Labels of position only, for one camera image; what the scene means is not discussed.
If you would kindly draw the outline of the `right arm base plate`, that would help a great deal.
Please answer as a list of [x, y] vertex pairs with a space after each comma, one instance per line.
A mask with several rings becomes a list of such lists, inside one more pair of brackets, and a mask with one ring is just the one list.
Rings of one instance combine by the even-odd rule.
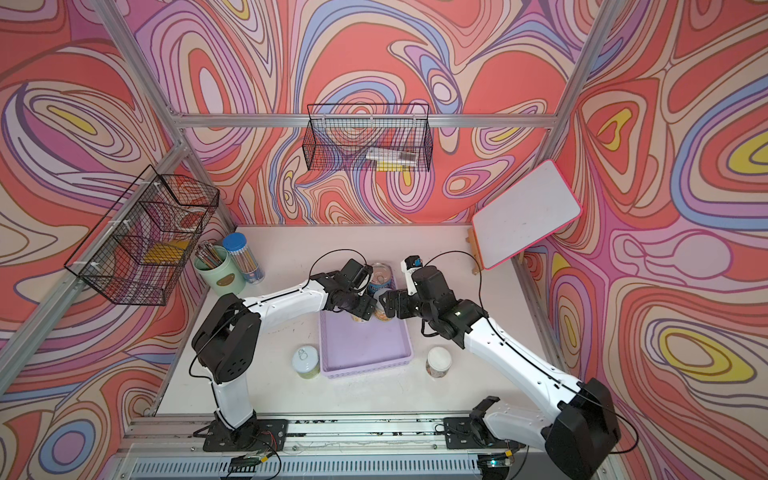
[[449, 450], [504, 448], [515, 453], [524, 447], [522, 443], [495, 437], [485, 424], [488, 409], [499, 401], [497, 396], [487, 396], [467, 416], [445, 417], [435, 432], [444, 436]]

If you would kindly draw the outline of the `purple plastic basket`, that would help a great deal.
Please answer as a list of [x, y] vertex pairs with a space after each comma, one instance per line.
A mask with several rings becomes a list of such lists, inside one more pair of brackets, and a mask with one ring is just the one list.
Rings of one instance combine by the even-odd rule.
[[367, 374], [407, 365], [413, 347], [400, 319], [356, 321], [348, 312], [319, 315], [320, 372], [327, 378]]

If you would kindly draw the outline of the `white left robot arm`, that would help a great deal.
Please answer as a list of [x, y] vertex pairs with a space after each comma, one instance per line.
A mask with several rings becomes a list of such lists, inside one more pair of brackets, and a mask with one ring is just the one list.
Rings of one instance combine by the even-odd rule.
[[194, 362], [208, 372], [216, 419], [232, 432], [256, 419], [246, 372], [262, 332], [324, 311], [370, 319], [375, 310], [375, 299], [367, 291], [372, 276], [371, 265], [350, 259], [339, 270], [311, 274], [279, 292], [220, 297], [192, 339]]

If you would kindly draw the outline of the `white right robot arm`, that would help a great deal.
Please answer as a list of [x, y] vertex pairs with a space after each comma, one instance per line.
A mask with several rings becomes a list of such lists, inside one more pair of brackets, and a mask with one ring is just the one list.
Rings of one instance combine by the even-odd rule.
[[478, 303], [459, 299], [434, 266], [411, 268], [407, 286], [378, 296], [389, 318], [419, 318], [433, 332], [484, 360], [534, 404], [526, 410], [488, 396], [463, 425], [446, 427], [480, 448], [517, 443], [547, 453], [570, 479], [591, 478], [621, 438], [611, 393], [551, 365], [505, 332]]

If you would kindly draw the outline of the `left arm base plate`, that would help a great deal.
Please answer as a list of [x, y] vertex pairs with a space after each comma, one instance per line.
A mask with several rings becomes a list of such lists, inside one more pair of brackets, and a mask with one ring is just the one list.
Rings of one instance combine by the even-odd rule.
[[203, 436], [203, 450], [245, 452], [271, 448], [281, 452], [287, 439], [287, 430], [288, 421], [285, 419], [259, 419], [255, 415], [232, 430], [216, 414]]

